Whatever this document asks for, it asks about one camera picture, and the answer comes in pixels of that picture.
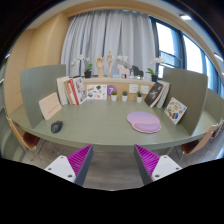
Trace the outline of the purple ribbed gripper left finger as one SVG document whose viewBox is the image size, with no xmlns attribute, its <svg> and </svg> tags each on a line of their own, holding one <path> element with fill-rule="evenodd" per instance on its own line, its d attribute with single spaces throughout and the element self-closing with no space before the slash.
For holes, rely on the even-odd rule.
<svg viewBox="0 0 224 224">
<path fill-rule="evenodd" d="M 45 171 L 82 186 L 92 157 L 93 146 L 88 145 L 69 156 L 60 155 L 45 168 Z"/>
</svg>

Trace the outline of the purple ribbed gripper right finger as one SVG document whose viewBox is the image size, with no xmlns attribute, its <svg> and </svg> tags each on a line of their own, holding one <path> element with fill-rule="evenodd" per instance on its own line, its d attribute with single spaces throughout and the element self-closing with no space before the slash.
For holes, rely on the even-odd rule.
<svg viewBox="0 0 224 224">
<path fill-rule="evenodd" d="M 140 145 L 134 145 L 134 156 L 144 185 L 181 170 L 168 155 L 159 156 Z"/>
</svg>

